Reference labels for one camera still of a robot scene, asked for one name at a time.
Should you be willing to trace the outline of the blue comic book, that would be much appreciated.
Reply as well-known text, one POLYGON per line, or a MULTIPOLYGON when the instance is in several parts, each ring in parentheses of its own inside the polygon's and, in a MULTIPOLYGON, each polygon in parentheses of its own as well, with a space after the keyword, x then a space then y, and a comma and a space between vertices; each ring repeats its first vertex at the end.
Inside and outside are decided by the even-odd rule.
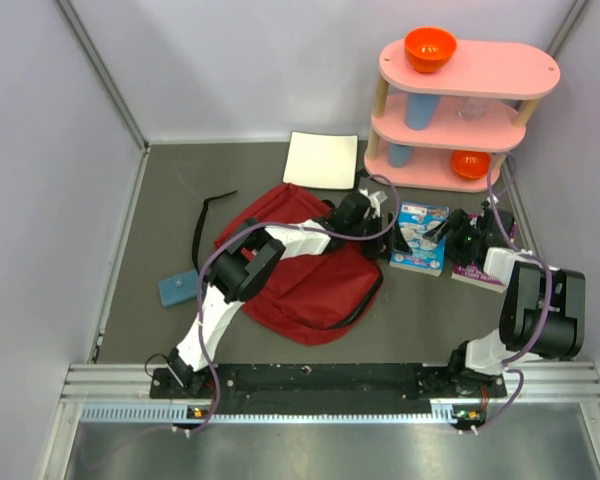
POLYGON ((449 213, 448 207, 403 201, 398 222, 405 240, 411 247, 411 254, 392 252, 389 265, 398 269, 439 277, 444 267, 444 243, 435 244, 423 240, 422 236, 444 221, 449 213))

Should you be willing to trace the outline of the purple Treehouse book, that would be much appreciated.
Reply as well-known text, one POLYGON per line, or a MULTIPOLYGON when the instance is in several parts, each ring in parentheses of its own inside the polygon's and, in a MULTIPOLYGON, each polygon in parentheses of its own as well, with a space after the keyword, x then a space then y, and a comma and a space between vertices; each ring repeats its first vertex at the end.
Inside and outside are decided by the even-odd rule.
MULTIPOLYGON (((516 223, 514 220, 508 220, 506 214, 507 212, 503 213, 503 225, 509 234, 510 240, 513 241, 516 235, 516 223)), ((451 272, 451 278, 496 293, 504 293, 506 290, 505 285, 485 274, 475 264, 470 264, 467 267, 455 265, 451 272)))

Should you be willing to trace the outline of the blue snap wallet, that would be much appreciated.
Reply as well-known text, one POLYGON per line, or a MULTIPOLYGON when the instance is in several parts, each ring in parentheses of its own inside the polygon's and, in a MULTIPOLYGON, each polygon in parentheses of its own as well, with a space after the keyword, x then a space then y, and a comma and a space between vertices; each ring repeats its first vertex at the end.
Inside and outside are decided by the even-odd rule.
POLYGON ((197 297, 198 272, 193 269, 158 282, 161 304, 170 308, 197 297))

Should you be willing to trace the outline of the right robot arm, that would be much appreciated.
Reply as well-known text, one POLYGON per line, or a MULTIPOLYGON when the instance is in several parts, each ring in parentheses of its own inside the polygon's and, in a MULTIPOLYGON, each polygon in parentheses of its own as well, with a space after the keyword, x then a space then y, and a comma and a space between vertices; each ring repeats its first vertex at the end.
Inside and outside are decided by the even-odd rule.
POLYGON ((458 395, 492 384, 511 363, 570 360, 582 349, 585 276, 546 268, 533 253, 513 249, 515 229, 512 212, 484 205, 477 216, 456 209, 423 235, 442 243, 456 265, 474 266, 505 287, 498 328, 451 354, 446 380, 458 395))

